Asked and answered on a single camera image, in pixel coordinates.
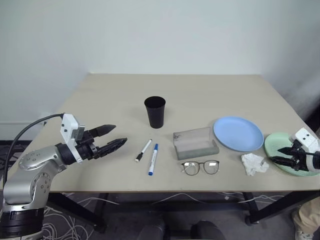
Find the green plate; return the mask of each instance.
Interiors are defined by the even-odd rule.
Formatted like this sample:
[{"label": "green plate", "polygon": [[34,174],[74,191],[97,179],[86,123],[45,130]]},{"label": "green plate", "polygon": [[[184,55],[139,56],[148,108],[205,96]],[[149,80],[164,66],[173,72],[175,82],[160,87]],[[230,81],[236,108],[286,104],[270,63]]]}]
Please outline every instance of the green plate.
[{"label": "green plate", "polygon": [[[292,146],[292,143],[290,142],[289,137],[290,135],[285,132],[275,132],[270,134],[264,141],[264,149],[265,149],[266,155],[268,157],[274,157],[274,156],[285,157],[285,158],[290,157],[278,151],[278,149]],[[272,163],[275,164],[280,169],[282,169],[283,171],[289,174],[292,174],[294,176],[311,177],[311,176],[320,175],[320,173],[311,172],[311,171],[302,171],[302,170],[296,171],[289,166],[279,165],[274,162]]]}]

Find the blue plate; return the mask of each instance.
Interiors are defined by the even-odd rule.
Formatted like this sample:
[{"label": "blue plate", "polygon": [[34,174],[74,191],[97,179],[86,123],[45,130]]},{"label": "blue plate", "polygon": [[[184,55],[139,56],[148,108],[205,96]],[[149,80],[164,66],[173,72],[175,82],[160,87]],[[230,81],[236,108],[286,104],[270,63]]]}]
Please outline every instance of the blue plate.
[{"label": "blue plate", "polygon": [[251,152],[261,148],[264,135],[252,121],[238,116],[226,116],[213,125],[216,138],[227,148]]}]

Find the black plastic cup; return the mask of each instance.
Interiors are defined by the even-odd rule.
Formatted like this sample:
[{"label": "black plastic cup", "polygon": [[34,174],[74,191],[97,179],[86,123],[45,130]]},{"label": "black plastic cup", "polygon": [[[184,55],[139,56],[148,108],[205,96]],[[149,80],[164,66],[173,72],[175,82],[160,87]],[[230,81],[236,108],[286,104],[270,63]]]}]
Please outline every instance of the black plastic cup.
[{"label": "black plastic cup", "polygon": [[150,126],[159,129],[164,125],[166,100],[160,96],[150,96],[144,100]]}]

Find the beige table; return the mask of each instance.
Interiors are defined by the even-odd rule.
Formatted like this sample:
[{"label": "beige table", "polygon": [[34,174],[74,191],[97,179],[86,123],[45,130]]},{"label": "beige table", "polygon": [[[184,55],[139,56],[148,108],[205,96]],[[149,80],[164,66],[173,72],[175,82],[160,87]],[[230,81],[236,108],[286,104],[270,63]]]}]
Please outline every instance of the beige table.
[{"label": "beige table", "polygon": [[[144,106],[144,99],[149,96],[162,96],[166,100],[164,126],[160,129],[149,126]],[[128,141],[103,158],[69,166],[54,178],[51,191],[264,192],[320,188],[320,176],[292,176],[269,160],[266,173],[247,176],[240,157],[243,153],[224,147],[215,137],[220,153],[197,161],[218,160],[219,172],[209,175],[201,169],[195,176],[182,172],[173,146],[173,132],[212,127],[224,116],[253,121],[265,137],[274,132],[295,133],[301,127],[309,129],[258,75],[90,74],[57,112],[73,114],[87,130],[103,124],[116,125],[108,135],[96,138],[98,146],[116,138],[127,137]],[[27,151],[61,142],[60,124],[60,119],[50,120]],[[159,144],[153,176],[148,176],[152,147],[139,163],[134,161],[150,138],[152,145]],[[263,147],[253,153],[266,156]],[[17,164],[10,169],[9,177],[16,168]]]}]

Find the crumpled paper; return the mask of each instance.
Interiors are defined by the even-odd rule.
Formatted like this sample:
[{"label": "crumpled paper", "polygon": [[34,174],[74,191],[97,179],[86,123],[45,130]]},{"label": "crumpled paper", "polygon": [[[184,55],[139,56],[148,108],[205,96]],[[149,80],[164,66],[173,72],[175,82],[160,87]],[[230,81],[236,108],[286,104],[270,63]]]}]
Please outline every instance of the crumpled paper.
[{"label": "crumpled paper", "polygon": [[242,163],[248,176],[254,176],[256,172],[265,173],[269,164],[264,161],[264,157],[248,153],[241,156]]}]

